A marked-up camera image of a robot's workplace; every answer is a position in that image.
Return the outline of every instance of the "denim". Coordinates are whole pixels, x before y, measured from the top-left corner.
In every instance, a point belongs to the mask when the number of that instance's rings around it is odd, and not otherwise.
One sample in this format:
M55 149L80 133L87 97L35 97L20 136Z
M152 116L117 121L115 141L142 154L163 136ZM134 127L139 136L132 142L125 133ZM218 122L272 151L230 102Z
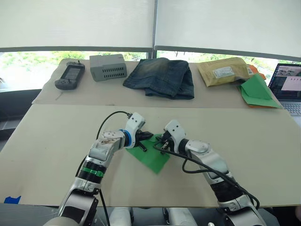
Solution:
M131 89L144 89L146 96L194 98L191 71L187 61L183 60L140 60L123 85Z

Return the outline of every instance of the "table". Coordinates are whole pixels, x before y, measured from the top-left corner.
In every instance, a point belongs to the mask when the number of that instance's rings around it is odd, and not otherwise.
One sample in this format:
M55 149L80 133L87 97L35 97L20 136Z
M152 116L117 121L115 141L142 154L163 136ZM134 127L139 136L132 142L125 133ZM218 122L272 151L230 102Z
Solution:
M125 78L95 82L90 72L88 60L81 60L81 63L85 64L86 70L79 86L75 90L61 91L54 86L54 81L62 76L68 61L77 60L62 60L33 104L249 108L236 88L238 83L206 87L195 63L189 63L195 94L195 98L192 100L147 97L144 90L129 89L122 86ZM137 64L138 62L126 62L127 74L130 74Z
M0 199L21 195L20 204L59 205L99 125L116 110L140 113L143 129L154 133L177 119L187 138L209 142L224 157L261 206L300 204L301 130L286 110L49 104L34 104L1 151ZM104 129L125 123L115 116ZM117 152L102 181L106 204L217 207L204 177L183 173L181 165L172 156L155 175L128 152Z

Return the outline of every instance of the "laptop keyboard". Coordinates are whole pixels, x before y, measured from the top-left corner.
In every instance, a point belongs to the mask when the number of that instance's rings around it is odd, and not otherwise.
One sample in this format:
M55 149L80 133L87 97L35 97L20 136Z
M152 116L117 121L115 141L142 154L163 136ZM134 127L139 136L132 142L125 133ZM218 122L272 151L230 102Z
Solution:
M291 115L301 115L301 104L284 104L283 107L288 110Z

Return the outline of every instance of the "gray electronic device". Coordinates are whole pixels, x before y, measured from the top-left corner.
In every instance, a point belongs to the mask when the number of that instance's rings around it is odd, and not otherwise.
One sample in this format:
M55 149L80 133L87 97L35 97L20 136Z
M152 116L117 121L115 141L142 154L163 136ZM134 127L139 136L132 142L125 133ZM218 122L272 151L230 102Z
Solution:
M90 71L94 81L127 76L127 67L122 54L90 56Z

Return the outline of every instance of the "green cloth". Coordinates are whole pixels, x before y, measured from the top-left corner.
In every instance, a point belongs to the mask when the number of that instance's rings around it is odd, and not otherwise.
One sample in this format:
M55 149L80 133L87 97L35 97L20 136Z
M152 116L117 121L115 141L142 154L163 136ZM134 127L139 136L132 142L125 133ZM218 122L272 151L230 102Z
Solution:
M136 159L138 159L142 164L150 168L154 173L158 174L165 163L169 159L169 154L162 154L160 151L153 148L156 142L156 136L161 134L155 134L148 140L140 141L146 148L147 151L143 152L140 147L127 148L126 150L130 152Z
M260 105L281 108L272 97L270 89L259 74L238 87L241 96L248 105Z

